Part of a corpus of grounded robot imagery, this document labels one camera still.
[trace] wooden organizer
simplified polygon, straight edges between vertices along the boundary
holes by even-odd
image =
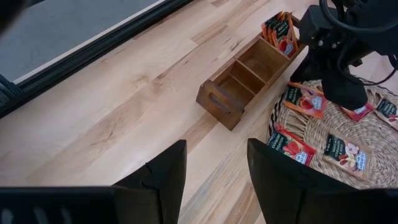
[[[297,27],[299,20],[292,18]],[[288,58],[260,33],[201,85],[197,102],[232,131],[304,49]]]

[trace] gray carpet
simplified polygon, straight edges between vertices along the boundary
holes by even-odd
[[[25,75],[158,0],[45,0],[0,38],[0,74]]]

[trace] wooden table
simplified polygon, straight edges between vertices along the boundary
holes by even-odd
[[[278,11],[300,18],[311,1],[192,2],[0,119],[0,184],[110,185],[186,139],[180,223],[264,223],[246,141],[266,139],[270,103],[307,51],[232,132],[195,97],[261,22]],[[368,61],[370,76],[381,70]]]

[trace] snack packet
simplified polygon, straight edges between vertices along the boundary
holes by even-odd
[[[397,105],[391,103],[388,99],[383,98],[375,112],[380,119],[390,124],[390,126],[395,130],[398,130]]]
[[[280,124],[277,124],[268,146],[289,156],[297,162],[308,166],[316,150],[305,144],[293,133],[286,131]]]
[[[281,17],[281,15],[282,15],[282,12],[278,12],[278,14],[272,16],[272,18],[270,18],[269,20],[267,20],[263,24],[261,24],[261,30],[262,30],[262,35],[264,36],[264,40],[270,42],[268,28],[271,25],[274,26],[279,21],[279,18]]]
[[[272,31],[272,43],[284,55],[291,57],[298,49],[297,38],[294,32],[292,14],[285,13]]]
[[[360,121],[367,114],[374,111],[374,106],[370,103],[366,103],[363,107],[358,108],[356,110],[350,111],[341,106],[341,109],[354,121]]]
[[[323,154],[324,160],[356,177],[369,180],[371,156],[370,148],[330,130]]]
[[[317,89],[289,82],[285,92],[284,104],[290,109],[323,119],[326,98]]]

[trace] round wicker mat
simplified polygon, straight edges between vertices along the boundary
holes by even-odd
[[[322,88],[320,81],[303,84]],[[383,87],[367,86],[366,89],[369,102],[374,106],[383,97],[395,104],[398,103],[398,96]],[[312,159],[311,168],[357,189],[398,187],[398,131],[378,118],[375,113],[368,114],[359,122],[353,121],[339,106],[329,101],[324,119],[316,119],[288,109],[283,104],[283,97],[282,95],[274,106],[269,128],[272,130],[276,123],[280,123],[286,130],[316,149],[317,154]],[[356,178],[322,159],[330,128],[373,150],[369,181]]]

